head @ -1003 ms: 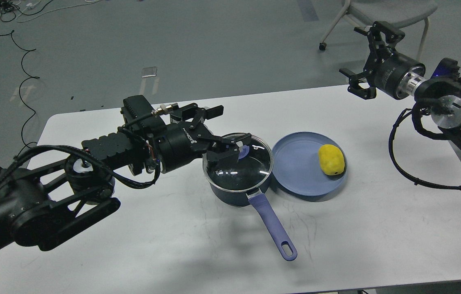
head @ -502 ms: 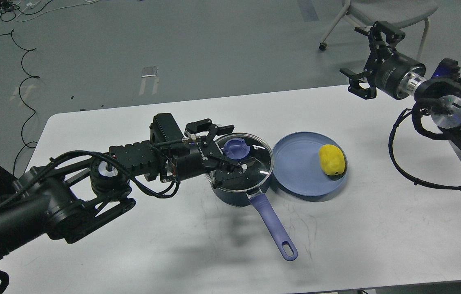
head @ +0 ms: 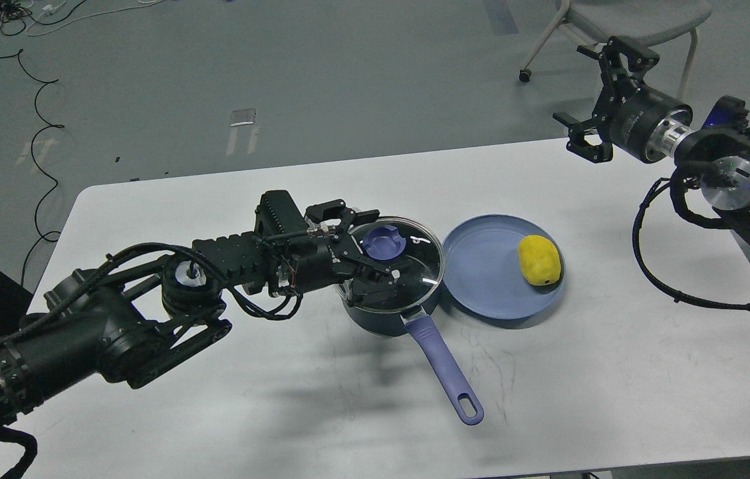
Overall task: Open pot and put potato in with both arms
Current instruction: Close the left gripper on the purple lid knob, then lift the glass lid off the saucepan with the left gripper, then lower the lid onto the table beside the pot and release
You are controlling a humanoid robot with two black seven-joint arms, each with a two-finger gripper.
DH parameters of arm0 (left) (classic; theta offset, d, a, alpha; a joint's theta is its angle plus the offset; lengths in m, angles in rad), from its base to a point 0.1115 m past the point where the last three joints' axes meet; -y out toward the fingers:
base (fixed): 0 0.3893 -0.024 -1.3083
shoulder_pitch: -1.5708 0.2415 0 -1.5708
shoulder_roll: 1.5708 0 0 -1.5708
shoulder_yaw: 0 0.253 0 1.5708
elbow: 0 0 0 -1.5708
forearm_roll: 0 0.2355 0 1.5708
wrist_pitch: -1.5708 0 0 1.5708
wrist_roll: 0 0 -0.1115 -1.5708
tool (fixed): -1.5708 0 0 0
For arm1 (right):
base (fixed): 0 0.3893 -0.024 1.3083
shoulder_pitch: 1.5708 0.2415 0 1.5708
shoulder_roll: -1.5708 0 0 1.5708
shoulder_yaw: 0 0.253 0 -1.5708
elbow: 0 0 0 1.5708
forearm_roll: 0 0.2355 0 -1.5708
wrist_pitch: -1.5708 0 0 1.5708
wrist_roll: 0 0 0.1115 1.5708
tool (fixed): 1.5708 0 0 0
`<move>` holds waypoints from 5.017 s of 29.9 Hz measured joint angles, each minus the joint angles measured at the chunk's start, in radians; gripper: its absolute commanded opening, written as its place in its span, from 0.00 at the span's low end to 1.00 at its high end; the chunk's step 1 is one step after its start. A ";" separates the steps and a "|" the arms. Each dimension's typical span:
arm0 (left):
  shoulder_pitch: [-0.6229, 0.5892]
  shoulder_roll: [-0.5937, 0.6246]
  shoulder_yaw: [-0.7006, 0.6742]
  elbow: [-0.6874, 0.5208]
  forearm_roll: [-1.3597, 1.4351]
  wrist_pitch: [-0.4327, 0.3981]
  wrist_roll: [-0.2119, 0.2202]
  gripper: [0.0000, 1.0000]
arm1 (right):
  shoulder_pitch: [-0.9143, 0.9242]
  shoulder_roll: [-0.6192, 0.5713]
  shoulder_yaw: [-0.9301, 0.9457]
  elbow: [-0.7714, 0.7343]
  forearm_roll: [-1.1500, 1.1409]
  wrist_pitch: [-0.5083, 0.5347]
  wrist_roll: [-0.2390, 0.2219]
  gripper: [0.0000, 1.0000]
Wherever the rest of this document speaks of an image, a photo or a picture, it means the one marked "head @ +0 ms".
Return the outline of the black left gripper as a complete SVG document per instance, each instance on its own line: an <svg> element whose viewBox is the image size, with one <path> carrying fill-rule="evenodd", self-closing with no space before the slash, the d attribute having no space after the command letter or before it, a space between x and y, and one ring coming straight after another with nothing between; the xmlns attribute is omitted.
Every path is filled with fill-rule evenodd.
<svg viewBox="0 0 750 479"><path fill-rule="evenodd" d="M368 271L354 277L362 267L348 256L360 253L352 228L371 224L380 218L379 210L356 210L336 199L307 207L303 215L313 226L339 220L335 236L298 236L283 244L287 262L288 285L298 294L342 283L342 300L350 307L372 311L391 311L414 302L411 279L412 261L399 257L388 263L390 273Z"/></svg>

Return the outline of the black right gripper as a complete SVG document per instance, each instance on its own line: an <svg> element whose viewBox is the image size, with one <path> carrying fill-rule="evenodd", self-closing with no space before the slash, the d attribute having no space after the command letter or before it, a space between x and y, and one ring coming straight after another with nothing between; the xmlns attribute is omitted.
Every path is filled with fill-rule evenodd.
<svg viewBox="0 0 750 479"><path fill-rule="evenodd" d="M610 116L609 137L603 117L576 120L569 113L555 112L553 118L567 129L566 149L593 164L613 159L613 145L637 160L651 164L667 155L660 152L657 129L665 120L688 126L692 108L681 100L646 86L644 76L660 62L660 55L633 37L609 37L599 51L586 45L576 48L579 54L596 61L600 67L602 91L610 100L627 98ZM597 134L599 144L591 144L586 136Z"/></svg>

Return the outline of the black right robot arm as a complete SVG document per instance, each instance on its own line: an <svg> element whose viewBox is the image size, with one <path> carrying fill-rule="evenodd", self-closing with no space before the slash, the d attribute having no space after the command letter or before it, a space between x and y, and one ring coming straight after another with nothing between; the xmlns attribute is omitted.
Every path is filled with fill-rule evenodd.
<svg viewBox="0 0 750 479"><path fill-rule="evenodd" d="M610 37L600 49L578 52L598 63L601 90L589 119L554 114L567 129L567 149L594 164L612 160L619 148L653 164L675 163L669 177L654 182L640 203L632 227L632 248L640 271L676 302L697 307L750 312L750 303L722 303L691 296L661 282L642 257L643 221L658 195L668 191L677 216L704 230L734 231L750 247L750 126L745 101L724 95L700 128L692 109L648 86L644 76L660 56L625 36Z"/></svg>

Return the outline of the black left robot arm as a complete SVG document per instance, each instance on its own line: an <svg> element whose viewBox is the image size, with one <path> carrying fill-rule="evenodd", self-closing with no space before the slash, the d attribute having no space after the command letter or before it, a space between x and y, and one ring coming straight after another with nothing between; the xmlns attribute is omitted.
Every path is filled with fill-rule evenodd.
<svg viewBox="0 0 750 479"><path fill-rule="evenodd" d="M35 437L11 428L17 416L92 374L133 389L150 384L229 333L224 291L251 317L284 321L306 292L391 280L391 267L367 257L354 236L379 218L344 200L300 212L288 191L271 190L253 231L190 247L139 243L74 270L46 293L46 313L0 335L0 442L23 448L4 477L22 477L37 457Z"/></svg>

